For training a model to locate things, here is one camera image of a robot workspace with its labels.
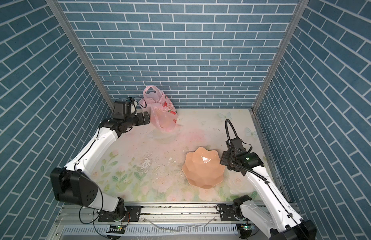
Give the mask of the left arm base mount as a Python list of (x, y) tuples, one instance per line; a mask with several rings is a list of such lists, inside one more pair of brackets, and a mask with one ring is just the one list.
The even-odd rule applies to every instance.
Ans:
[(113, 212), (100, 211), (98, 218), (99, 222), (138, 222), (141, 214), (142, 206), (124, 206), (124, 209), (119, 211), (116, 209)]

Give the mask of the pink plastic bag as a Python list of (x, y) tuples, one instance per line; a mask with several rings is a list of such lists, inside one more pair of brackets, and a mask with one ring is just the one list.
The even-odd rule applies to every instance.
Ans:
[(177, 125), (178, 113), (170, 98), (156, 86), (147, 86), (143, 99), (150, 111), (151, 123), (162, 132), (171, 132)]

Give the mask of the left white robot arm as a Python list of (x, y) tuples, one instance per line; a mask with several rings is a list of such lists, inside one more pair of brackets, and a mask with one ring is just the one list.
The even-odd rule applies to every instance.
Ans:
[(103, 154), (122, 134), (135, 126), (150, 123), (148, 112), (130, 114), (123, 119), (103, 120), (96, 134), (78, 155), (63, 168), (54, 168), (50, 174), (55, 199), (59, 202), (99, 209), (122, 218), (124, 200), (105, 194), (91, 180), (90, 175)]

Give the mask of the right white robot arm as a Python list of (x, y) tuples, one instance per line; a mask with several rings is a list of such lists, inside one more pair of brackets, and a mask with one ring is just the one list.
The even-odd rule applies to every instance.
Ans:
[(223, 152), (220, 164), (241, 173), (255, 188), (268, 212), (260, 209), (251, 197), (244, 195), (233, 200), (232, 211), (239, 221), (249, 220), (270, 240), (314, 240), (317, 228), (294, 210), (270, 179), (263, 162), (233, 150)]

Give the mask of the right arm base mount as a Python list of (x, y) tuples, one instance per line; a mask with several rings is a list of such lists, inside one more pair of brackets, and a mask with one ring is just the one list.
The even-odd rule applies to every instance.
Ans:
[(220, 215), (221, 221), (257, 221), (260, 220), (260, 214), (249, 205), (226, 205), (217, 204), (215, 209)]

